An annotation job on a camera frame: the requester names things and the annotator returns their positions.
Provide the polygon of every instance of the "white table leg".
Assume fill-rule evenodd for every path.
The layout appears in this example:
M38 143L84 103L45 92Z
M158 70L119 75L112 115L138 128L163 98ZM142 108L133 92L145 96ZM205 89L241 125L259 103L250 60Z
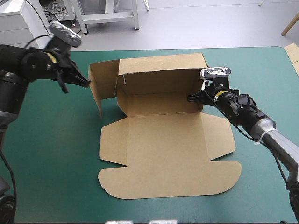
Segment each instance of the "white table leg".
M264 3L265 0L262 0L260 4L258 4L258 6L261 6Z
M134 22L135 22L135 30L139 30L137 0L132 0L132 6L133 6L133 16L134 16Z
M150 9L149 1L148 1L148 0L143 0L143 2L144 2L144 5L145 5L145 7L146 7L146 10L149 11L149 9Z
M106 0L105 13L113 13L114 11L114 0Z
M82 32L83 32L84 34L86 34L86 33L87 33L87 29L86 29L86 27L85 27L85 23L84 23L84 21L83 21L83 19L82 19L81 9L80 9L79 4L78 4L77 1L78 1L78 0L71 0L71 3L72 3L72 5L73 5L73 7L74 7L74 10L75 10L75 13L76 13L78 22L79 22L79 24L80 24L81 30L82 30Z

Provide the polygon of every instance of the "green table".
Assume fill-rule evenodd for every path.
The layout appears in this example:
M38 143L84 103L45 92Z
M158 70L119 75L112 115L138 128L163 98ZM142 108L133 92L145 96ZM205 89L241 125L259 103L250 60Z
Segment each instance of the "green table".
M87 75L88 64L117 58L202 52L209 66L232 69L230 84L250 93L281 133L299 144L299 79L282 48L186 49L72 52ZM10 125L4 153L18 187L16 222L105 222L177 219L180 222L295 221L288 191L270 152L234 128L236 160L242 174L229 191L214 196L121 200L108 195L97 174L117 164L98 157L100 130L124 118L116 100L103 102L103 119L91 91L36 81L29 86L19 119ZM220 116L212 107L204 112ZM9 180L3 164L1 175Z

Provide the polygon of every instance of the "black cable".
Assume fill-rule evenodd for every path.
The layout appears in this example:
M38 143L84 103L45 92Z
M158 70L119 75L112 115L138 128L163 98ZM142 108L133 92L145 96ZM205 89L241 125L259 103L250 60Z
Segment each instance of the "black cable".
M11 223L14 223L14 216L15 216L15 211L16 211L16 208L17 208L17 187L16 187L16 184L15 184L15 179L14 179L14 173L13 173L13 170L10 168L9 166L9 163L8 161L6 160L2 150L0 149L0 156L6 166L6 168L8 169L9 173L10 173L10 176L11 176L11 180L12 180L12 183L13 183L13 189L14 189L14 204L13 204L13 215L12 215L12 222Z
M38 15L38 17L40 18L40 20L42 21L42 23L43 23L43 26L45 27L45 29L46 29L46 31L47 31L47 33L48 34L50 34L49 32L48 32L48 29L46 28L46 25L44 24L44 22L43 22L43 20L42 20L42 18L41 18L41 16L38 14L38 12L37 12L37 10L36 10L36 8L34 8L33 7L33 5L28 1L28 0L25 0L25 2L27 2L28 4L30 4L31 5L31 7L34 9L34 11L36 12L36 14Z
M36 39L38 38L41 38L41 37L44 37L44 36L49 36L49 34L44 34L44 35L40 35L40 36L37 36L36 38L33 38L31 41L29 41L24 48L27 48L33 41L35 41Z
M49 11L47 11L47 10L44 10L44 12L45 12L45 13L50 13L50 15L55 15L54 13L49 12Z

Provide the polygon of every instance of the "cardboard box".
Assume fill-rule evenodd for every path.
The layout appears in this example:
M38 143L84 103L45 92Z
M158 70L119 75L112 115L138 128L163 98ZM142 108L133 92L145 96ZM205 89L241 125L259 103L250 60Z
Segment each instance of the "cardboard box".
M212 161L235 150L226 119L204 114L187 95L200 90L201 53L120 59L90 65L91 90L117 96L126 118L101 130L99 182L117 198L212 195L235 185L237 161Z

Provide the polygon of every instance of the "floor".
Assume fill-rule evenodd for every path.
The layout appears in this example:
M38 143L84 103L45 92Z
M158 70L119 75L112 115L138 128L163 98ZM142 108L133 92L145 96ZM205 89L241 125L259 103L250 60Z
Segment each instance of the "floor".
M133 21L91 24L73 50L141 50L281 46L299 44L299 23L280 33L299 9L299 0L149 0L138 1L140 30ZM86 14L103 12L104 1L81 0ZM121 0L119 11L132 8Z

